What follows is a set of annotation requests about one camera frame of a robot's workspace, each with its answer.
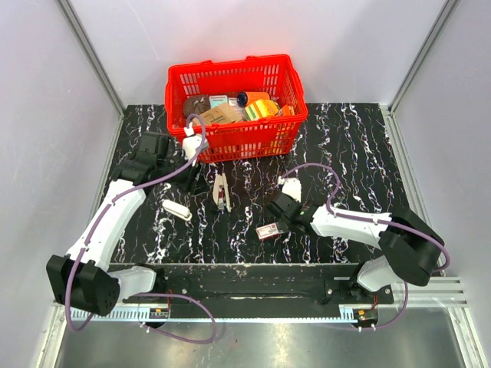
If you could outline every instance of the brown cardboard box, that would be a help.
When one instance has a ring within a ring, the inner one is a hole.
[[[242,121],[240,114],[227,102],[205,111],[200,114],[200,116],[205,120],[206,125],[227,124]],[[199,125],[199,121],[196,118],[193,119],[193,125]]]

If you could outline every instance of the marble tabletop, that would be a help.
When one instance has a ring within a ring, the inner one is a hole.
[[[288,155],[206,165],[210,190],[201,195],[191,196],[173,186],[154,187],[130,220],[112,262],[304,264],[377,257],[377,250],[342,238],[285,233],[258,239],[255,229],[275,221],[266,205],[279,191],[278,174],[302,163],[324,163],[338,173],[341,190],[333,204],[339,208],[387,212],[408,206],[377,104],[310,103],[308,111]],[[127,108],[110,174],[145,130],[166,132],[163,105]],[[212,200],[217,173],[225,173],[228,179],[230,213],[218,212]],[[334,188],[331,175],[319,168],[301,169],[296,176],[302,182],[302,201],[324,201]],[[164,199],[188,206],[193,213],[191,221],[184,222],[163,210]]]

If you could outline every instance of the wall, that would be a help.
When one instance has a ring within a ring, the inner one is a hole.
[[[433,228],[446,239],[491,360],[491,2],[461,2],[397,118]]]
[[[390,103],[444,0],[71,0],[125,104],[174,64],[287,53],[309,102]]]
[[[37,357],[45,265],[84,230],[118,116],[52,0],[0,14],[0,357]]]

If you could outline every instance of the red shopping basket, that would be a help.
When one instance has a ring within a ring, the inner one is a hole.
[[[175,65],[169,68],[165,107],[167,129],[181,143],[186,137],[183,104],[196,94],[226,94],[241,91],[268,92],[282,107],[294,107],[290,117],[267,117],[257,121],[206,126],[209,148],[199,158],[205,163],[282,155],[292,148],[300,123],[307,119],[304,91],[288,55],[247,57],[241,61]]]

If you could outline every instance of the gray floor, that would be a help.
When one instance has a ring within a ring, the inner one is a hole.
[[[384,316],[390,312],[384,310]],[[205,324],[164,329],[206,338]],[[325,325],[223,324],[212,345],[190,345],[145,333],[135,324],[92,323],[67,332],[58,368],[111,367],[462,367],[444,310],[408,310],[392,327],[358,333]]]

